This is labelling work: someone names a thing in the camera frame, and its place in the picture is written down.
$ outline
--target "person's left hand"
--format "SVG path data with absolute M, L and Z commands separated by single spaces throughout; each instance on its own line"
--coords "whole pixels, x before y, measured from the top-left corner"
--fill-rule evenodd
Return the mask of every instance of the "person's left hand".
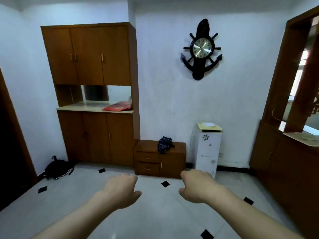
M 113 210 L 123 209 L 133 205 L 141 196 L 141 191 L 135 191 L 138 180 L 136 175 L 122 174 L 110 178 L 104 188 L 95 194 L 102 206 L 112 206 Z

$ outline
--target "human hand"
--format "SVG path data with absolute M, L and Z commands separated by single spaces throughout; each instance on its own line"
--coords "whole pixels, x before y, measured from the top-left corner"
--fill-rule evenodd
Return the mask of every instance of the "human hand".
M 110 178 L 104 188 L 95 194 L 105 208 L 123 209 L 133 205 L 141 196 L 141 191 L 135 191 L 138 180 L 136 175 L 122 174 Z
M 185 188 L 180 188 L 180 195 L 193 203 L 208 203 L 209 197 L 221 187 L 208 172 L 192 169 L 182 171 L 181 179 Z

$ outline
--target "plastic bag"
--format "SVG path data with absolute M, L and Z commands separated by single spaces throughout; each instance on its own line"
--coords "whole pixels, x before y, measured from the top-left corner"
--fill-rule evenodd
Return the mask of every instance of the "plastic bag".
M 175 147 L 171 138 L 163 137 L 159 140 L 157 145 L 157 151 L 160 154 L 165 154 L 166 151 L 169 150 L 170 147 Z

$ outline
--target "human arm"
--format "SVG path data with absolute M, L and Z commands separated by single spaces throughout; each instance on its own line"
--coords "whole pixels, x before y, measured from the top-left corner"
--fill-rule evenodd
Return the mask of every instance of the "human arm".
M 111 213 L 134 204 L 141 191 L 134 187 L 138 177 L 123 174 L 112 177 L 87 203 L 53 223 L 33 239 L 85 239 Z
M 219 185 L 209 173 L 192 169 L 182 171 L 181 177 L 185 188 L 179 190 L 180 195 L 190 202 L 209 205 L 241 238 L 302 238 Z

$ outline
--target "clock face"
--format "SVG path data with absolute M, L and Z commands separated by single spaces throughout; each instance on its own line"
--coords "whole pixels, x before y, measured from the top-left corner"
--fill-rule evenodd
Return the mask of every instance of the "clock face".
M 211 42 L 206 38 L 196 40 L 191 48 L 195 57 L 200 59 L 209 56 L 213 50 Z

